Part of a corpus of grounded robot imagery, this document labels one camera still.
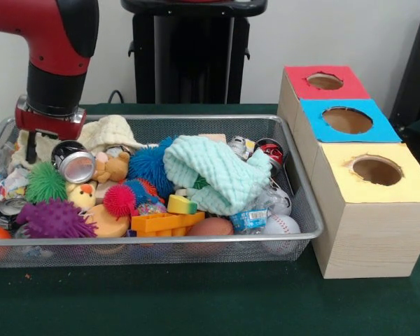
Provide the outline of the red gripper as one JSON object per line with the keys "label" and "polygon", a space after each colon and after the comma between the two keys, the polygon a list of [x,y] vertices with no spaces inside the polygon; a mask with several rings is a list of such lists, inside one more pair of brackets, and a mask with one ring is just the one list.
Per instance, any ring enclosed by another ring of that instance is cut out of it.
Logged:
{"label": "red gripper", "polygon": [[26,149],[26,161],[34,164],[36,154],[36,133],[56,136],[59,140],[77,140],[86,120],[86,111],[78,109],[72,116],[56,118],[30,111],[28,108],[15,108],[16,125],[21,130],[29,132]]}

